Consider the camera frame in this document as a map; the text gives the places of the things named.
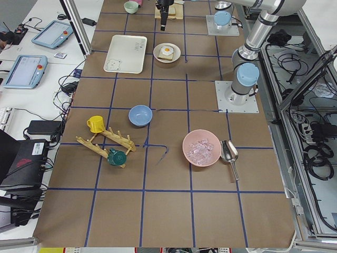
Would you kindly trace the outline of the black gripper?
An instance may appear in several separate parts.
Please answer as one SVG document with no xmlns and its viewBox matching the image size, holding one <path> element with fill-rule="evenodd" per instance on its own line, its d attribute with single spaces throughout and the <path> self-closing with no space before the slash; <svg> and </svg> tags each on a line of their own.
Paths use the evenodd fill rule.
<svg viewBox="0 0 337 253">
<path fill-rule="evenodd" d="M 174 4 L 174 0 L 156 0 L 156 7 L 160 9 L 161 31 L 165 31 L 167 18 L 169 15 L 169 6 Z"/>
</svg>

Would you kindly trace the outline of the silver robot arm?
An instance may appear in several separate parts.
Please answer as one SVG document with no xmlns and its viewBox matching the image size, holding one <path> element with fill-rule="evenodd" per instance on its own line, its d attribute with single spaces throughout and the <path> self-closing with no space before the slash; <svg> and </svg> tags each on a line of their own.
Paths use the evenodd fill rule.
<svg viewBox="0 0 337 253">
<path fill-rule="evenodd" d="M 166 23 L 169 16 L 169 7 L 174 4 L 173 0 L 156 1 L 156 8 L 160 11 L 161 31 L 165 31 Z M 232 20 L 233 5 L 226 1 L 217 1 L 215 5 L 216 13 L 214 14 L 214 23 L 217 26 L 226 26 Z"/>
<path fill-rule="evenodd" d="M 245 43 L 232 55 L 234 80 L 225 91 L 225 98 L 233 105 L 244 105 L 249 92 L 260 76 L 259 68 L 253 63 L 258 57 L 262 44 L 279 17 L 297 13 L 305 1 L 231 1 L 261 10 Z"/>
</svg>

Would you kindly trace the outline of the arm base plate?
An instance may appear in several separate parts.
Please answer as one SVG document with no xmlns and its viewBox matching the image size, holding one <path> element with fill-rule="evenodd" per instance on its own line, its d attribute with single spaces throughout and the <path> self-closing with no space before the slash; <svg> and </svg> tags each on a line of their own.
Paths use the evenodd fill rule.
<svg viewBox="0 0 337 253">
<path fill-rule="evenodd" d="M 225 25 L 220 25 L 218 22 L 225 22 Z M 239 29 L 236 25 L 232 23 L 234 18 L 231 14 L 228 17 L 220 17 L 216 15 L 207 15 L 206 16 L 206 24 L 207 24 L 207 32 L 208 35 L 213 36 L 239 36 Z"/>
<path fill-rule="evenodd" d="M 259 113 L 254 88 L 241 96 L 232 91 L 231 84 L 232 81 L 215 81 L 218 110 L 223 113 Z"/>
</svg>

